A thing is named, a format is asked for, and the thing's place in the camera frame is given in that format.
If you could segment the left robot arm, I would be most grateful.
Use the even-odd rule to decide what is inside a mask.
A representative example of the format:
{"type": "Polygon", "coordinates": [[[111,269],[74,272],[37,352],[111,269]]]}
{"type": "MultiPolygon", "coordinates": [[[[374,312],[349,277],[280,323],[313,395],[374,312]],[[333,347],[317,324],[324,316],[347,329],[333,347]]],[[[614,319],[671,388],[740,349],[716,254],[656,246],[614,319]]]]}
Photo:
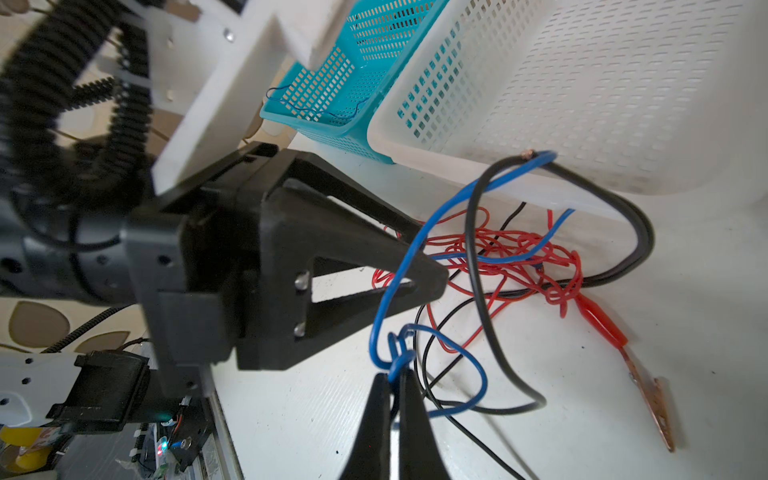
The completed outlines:
{"type": "Polygon", "coordinates": [[[1,75],[1,289],[142,308],[159,358],[75,359],[67,397],[43,411],[72,434],[119,431],[151,403],[198,395],[204,366],[236,353],[284,370],[369,325],[382,292],[314,303],[301,276],[396,269],[419,224],[320,157],[260,144],[158,193],[146,151],[149,90],[119,91],[100,143],[63,148],[53,125],[77,75],[118,29],[130,67],[148,36],[115,1],[66,1],[1,75]]]}

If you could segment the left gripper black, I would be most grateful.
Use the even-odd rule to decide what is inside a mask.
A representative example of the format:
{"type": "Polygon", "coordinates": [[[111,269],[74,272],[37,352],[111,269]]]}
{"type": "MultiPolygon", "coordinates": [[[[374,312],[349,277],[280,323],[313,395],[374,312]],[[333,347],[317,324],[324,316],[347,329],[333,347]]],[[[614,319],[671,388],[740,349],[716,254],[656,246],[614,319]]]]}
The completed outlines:
{"type": "Polygon", "coordinates": [[[242,248],[237,233],[257,220],[237,221],[231,176],[277,152],[254,143],[162,195],[146,172],[81,206],[3,194],[2,294],[140,306],[169,396],[197,394],[242,324],[240,369],[299,364],[372,325],[385,290],[371,275],[395,272],[410,245],[334,200],[281,187],[261,206],[257,248],[242,248]]]}

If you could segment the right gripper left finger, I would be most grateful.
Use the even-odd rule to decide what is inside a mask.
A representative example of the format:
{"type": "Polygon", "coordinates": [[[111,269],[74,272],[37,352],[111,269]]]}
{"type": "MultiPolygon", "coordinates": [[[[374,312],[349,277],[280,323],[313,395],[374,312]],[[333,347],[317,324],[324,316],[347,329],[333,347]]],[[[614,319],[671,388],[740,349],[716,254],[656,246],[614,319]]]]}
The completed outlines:
{"type": "Polygon", "coordinates": [[[340,479],[390,478],[390,437],[397,413],[397,395],[393,393],[388,375],[376,374],[340,479]]]}

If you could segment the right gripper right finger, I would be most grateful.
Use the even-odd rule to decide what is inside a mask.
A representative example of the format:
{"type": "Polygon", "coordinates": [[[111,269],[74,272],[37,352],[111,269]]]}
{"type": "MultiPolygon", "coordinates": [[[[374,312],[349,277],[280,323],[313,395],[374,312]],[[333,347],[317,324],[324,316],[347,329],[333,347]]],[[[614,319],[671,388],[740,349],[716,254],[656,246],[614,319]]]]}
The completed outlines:
{"type": "Polygon", "coordinates": [[[404,370],[398,380],[399,478],[449,480],[415,373],[404,370]]]}

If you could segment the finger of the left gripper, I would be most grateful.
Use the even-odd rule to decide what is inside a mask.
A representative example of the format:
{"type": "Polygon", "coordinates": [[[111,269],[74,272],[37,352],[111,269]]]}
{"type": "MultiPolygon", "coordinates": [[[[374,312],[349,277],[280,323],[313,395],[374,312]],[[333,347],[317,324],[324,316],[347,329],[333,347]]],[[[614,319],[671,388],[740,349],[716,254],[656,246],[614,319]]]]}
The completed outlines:
{"type": "Polygon", "coordinates": [[[292,181],[299,189],[333,197],[400,233],[405,241],[415,239],[421,224],[385,202],[341,170],[311,152],[285,149],[263,166],[267,196],[292,181]]]}

